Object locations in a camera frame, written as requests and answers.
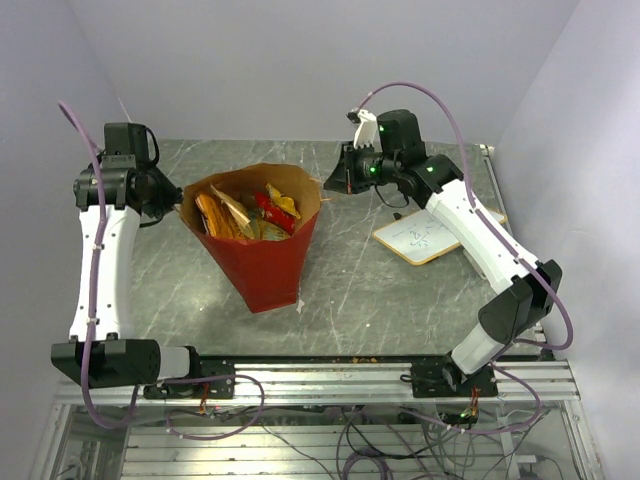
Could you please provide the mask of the orange honey dijon chip bag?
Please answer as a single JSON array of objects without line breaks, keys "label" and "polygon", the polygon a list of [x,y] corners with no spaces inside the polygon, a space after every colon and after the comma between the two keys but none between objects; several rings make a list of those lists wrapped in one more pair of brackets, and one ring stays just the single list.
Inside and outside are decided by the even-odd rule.
[{"label": "orange honey dijon chip bag", "polygon": [[229,208],[215,195],[199,192],[195,196],[206,232],[212,237],[246,240]]}]

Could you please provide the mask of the red paper bag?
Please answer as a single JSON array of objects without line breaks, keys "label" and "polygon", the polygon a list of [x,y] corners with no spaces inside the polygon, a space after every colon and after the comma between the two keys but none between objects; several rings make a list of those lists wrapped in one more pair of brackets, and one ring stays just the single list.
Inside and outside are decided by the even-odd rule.
[{"label": "red paper bag", "polygon": [[[295,201],[301,218],[295,232],[280,241],[225,239],[206,233],[196,195],[213,187],[239,200],[244,194],[273,185]],[[239,170],[216,173],[184,188],[180,218],[198,238],[253,313],[260,313],[298,300],[304,262],[321,209],[318,183],[303,168],[284,164],[257,163]]]}]

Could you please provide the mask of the tan kettle chip bag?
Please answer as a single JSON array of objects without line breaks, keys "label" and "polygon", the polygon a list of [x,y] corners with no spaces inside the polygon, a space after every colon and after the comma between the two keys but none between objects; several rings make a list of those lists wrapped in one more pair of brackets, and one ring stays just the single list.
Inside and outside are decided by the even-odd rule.
[{"label": "tan kettle chip bag", "polygon": [[252,236],[253,233],[251,229],[251,220],[244,205],[234,200],[228,194],[218,190],[213,185],[210,185],[210,187],[212,192],[221,200],[224,205],[227,206],[239,229],[244,233],[244,235],[247,237]]}]

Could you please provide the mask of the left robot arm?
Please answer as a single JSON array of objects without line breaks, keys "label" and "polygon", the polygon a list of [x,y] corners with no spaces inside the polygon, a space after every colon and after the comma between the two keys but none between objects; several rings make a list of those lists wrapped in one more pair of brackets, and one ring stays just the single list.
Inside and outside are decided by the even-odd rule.
[{"label": "left robot arm", "polygon": [[83,240],[80,290],[69,338],[52,346],[51,362],[90,389],[168,379],[178,395],[192,397],[204,383],[195,349],[137,338],[130,315],[136,235],[179,205],[182,190],[159,169],[158,143],[148,127],[107,123],[104,140],[73,184]]}]

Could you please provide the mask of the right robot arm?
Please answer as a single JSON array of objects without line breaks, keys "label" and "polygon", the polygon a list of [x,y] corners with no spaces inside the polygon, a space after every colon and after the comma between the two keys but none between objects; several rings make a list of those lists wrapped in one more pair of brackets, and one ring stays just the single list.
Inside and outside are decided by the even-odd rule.
[{"label": "right robot arm", "polygon": [[442,387],[463,395],[475,385],[478,371],[551,312],[562,270],[519,245],[468,189],[448,156],[427,154],[413,113],[398,109],[375,116],[358,109],[348,117],[356,126],[354,138],[343,143],[325,189],[352,195],[396,185],[455,236],[496,294],[444,360]]}]

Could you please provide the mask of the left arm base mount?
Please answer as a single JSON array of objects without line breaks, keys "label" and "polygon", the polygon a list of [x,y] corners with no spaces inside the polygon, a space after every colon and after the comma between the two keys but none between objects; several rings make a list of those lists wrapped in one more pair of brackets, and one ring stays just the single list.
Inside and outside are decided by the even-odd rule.
[{"label": "left arm base mount", "polygon": [[235,365],[226,359],[205,357],[188,383],[163,383],[143,388],[145,400],[231,399],[235,390]]}]

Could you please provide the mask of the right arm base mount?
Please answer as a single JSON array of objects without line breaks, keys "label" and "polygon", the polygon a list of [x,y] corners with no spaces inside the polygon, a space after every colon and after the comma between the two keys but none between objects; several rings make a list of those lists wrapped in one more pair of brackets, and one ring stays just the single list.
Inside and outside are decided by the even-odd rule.
[{"label": "right arm base mount", "polygon": [[498,387],[494,370],[486,365],[473,375],[459,370],[448,356],[427,356],[411,362],[408,373],[400,375],[415,398],[496,397]]}]

